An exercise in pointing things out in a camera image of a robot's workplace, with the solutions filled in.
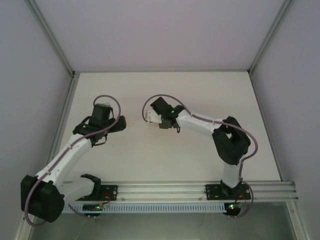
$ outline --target robotic arm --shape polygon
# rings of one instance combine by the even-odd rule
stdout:
[[[35,176],[27,175],[22,180],[21,209],[52,223],[60,216],[65,205],[84,196],[94,199],[100,195],[101,180],[98,177],[83,174],[77,181],[64,181],[85,153],[106,143],[98,143],[99,140],[105,138],[107,141],[108,134],[126,128],[124,116],[119,116],[115,121],[113,108],[108,103],[95,104],[92,115],[75,127],[70,140],[58,155]]]
[[[146,120],[150,123],[159,123],[161,129],[175,128],[178,133],[180,129],[189,129],[213,138],[218,155],[224,161],[221,190],[227,198],[236,198],[241,185],[239,178],[241,159],[248,152],[251,142],[243,131],[216,122],[241,127],[238,121],[231,116],[222,120],[189,114],[182,105],[172,107],[162,97],[150,106],[153,110],[146,112]]]

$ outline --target white wall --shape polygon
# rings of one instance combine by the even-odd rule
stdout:
[[[75,70],[248,69],[283,0],[36,0]]]
[[[320,239],[320,1],[297,0],[253,76],[287,180]]]
[[[20,182],[44,163],[69,76],[23,0],[0,1],[1,239],[20,216]]]

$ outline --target metal frame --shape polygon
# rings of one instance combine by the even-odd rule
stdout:
[[[270,46],[272,40],[275,38],[281,24],[283,23],[285,17],[287,16],[290,8],[292,7],[292,5],[294,4],[295,0],[284,0],[277,15],[275,16],[275,19],[273,20],[271,27],[269,28],[266,36],[264,37],[262,44],[258,50],[258,52],[256,53],[249,69],[249,76],[252,76],[259,63],[261,62],[262,58],[264,57],[265,53],[268,50],[268,47]]]
[[[43,17],[41,11],[39,10],[37,4],[34,0],[24,0],[26,5],[28,6],[30,12],[34,16],[35,20],[39,24],[40,28],[43,30],[48,42],[51,44],[52,48],[54,49],[57,57],[60,59],[61,63],[63,64],[66,71],[72,77],[74,75],[74,71],[72,70],[64,52],[62,51],[58,41],[56,40],[53,32],[50,30],[49,25],[47,24],[45,18]]]
[[[38,22],[39,26],[46,35],[49,43],[53,47],[58,58],[64,65],[66,71],[70,74],[71,81],[68,90],[66,91],[63,106],[58,116],[58,122],[55,127],[54,135],[51,140],[51,148],[47,155],[46,164],[53,159],[57,154],[59,146],[62,140],[62,133],[65,129],[68,114],[71,108],[72,100],[75,94],[77,83],[79,80],[80,72],[74,72],[70,66],[64,52],[62,51],[59,43],[57,42],[54,34],[50,30],[45,18],[39,10],[35,0],[24,0],[33,14],[34,18]],[[295,190],[293,182],[284,182],[284,173],[279,163],[279,158],[275,152],[275,146],[270,137],[269,126],[265,121],[264,112],[261,108],[261,102],[257,95],[256,87],[252,79],[252,75],[261,62],[264,54],[268,50],[269,45],[274,39],[276,33],[279,30],[281,23],[286,17],[288,11],[293,5],[294,0],[284,0],[281,8],[279,9],[270,29],[268,30],[252,64],[248,70],[252,87],[258,102],[260,113],[267,131],[269,142],[273,151],[273,155],[278,167],[278,171],[282,181],[251,181],[249,184],[254,191],[255,202],[286,202],[288,208],[288,216],[292,222],[292,228],[295,232],[297,239],[309,240],[310,230],[307,226],[307,220],[305,213],[302,210],[300,203],[298,202],[298,195]],[[119,72],[242,72],[242,69],[231,70],[212,70],[212,69],[142,69],[142,70],[122,70],[122,71],[104,71],[108,73]],[[158,182],[158,183],[131,183],[131,182],[118,182],[118,201],[120,204],[134,204],[134,203],[196,203],[203,204],[208,202],[206,194],[204,193],[205,184],[217,183],[217,182]],[[18,227],[16,229],[14,240],[26,240],[32,228],[24,220],[24,215],[21,214]]]

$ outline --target mounting plate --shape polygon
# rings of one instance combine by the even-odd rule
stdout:
[[[110,196],[110,201],[116,201],[118,195],[118,185],[101,185],[101,194],[98,197],[95,198],[92,196],[84,196],[78,199],[78,201],[108,201],[108,197],[103,193],[108,193]]]
[[[223,194],[221,184],[207,184],[205,185],[204,191],[206,193],[207,200],[236,200],[237,198],[239,200],[244,200],[243,196],[245,197],[245,200],[251,199],[249,187],[244,183],[239,184],[239,186],[237,186],[237,190],[231,197],[228,197],[225,194]]]

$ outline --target black bracket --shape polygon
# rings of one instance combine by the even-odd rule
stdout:
[[[223,189],[223,184],[207,184],[205,185],[205,193],[207,200],[250,200],[251,194],[249,187],[240,182],[235,188],[230,188],[229,194]]]
[[[238,121],[232,116],[228,116],[223,122],[241,128]],[[226,125],[215,129],[212,137],[219,157],[229,165],[238,165],[251,145],[250,139],[244,132]]]
[[[95,104],[93,107],[92,115],[87,116],[82,120],[80,124],[78,124],[74,130],[73,134],[87,135],[97,131],[101,131],[104,128],[110,126],[115,122],[114,110],[109,105],[105,104]],[[119,131],[123,131],[127,127],[127,122],[125,116],[120,116],[117,123],[113,125],[109,130],[102,131],[100,133],[88,136],[87,139],[91,140],[92,146],[103,145],[107,141],[107,135],[110,133],[115,133]],[[105,137],[105,142],[98,143],[97,142]]]
[[[180,133],[177,117],[179,113],[185,109],[183,106],[177,105],[173,108],[162,97],[158,97],[153,103],[150,104],[150,106],[156,114],[161,115],[161,123],[159,123],[159,128],[171,129],[173,127],[176,129],[177,133]]]
[[[110,201],[116,201],[118,196],[118,185],[101,185],[100,194],[97,197],[84,196],[78,199],[78,201],[100,201],[107,202],[108,197]]]

